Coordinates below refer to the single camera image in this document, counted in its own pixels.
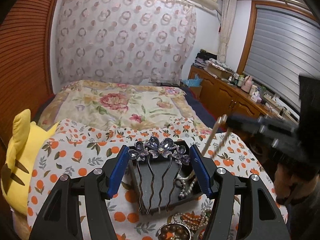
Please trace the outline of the person right hand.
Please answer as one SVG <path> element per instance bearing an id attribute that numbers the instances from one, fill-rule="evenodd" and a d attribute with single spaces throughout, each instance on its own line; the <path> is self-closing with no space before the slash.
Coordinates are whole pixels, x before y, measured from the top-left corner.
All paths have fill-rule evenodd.
<path id="1" fill-rule="evenodd" d="M 292 174 L 288 168 L 278 164 L 274 175 L 274 190 L 276 201 L 280 205 L 288 205 L 295 199 L 302 199 L 315 190 L 319 181 L 319 174 L 311 180 L 303 180 Z"/>

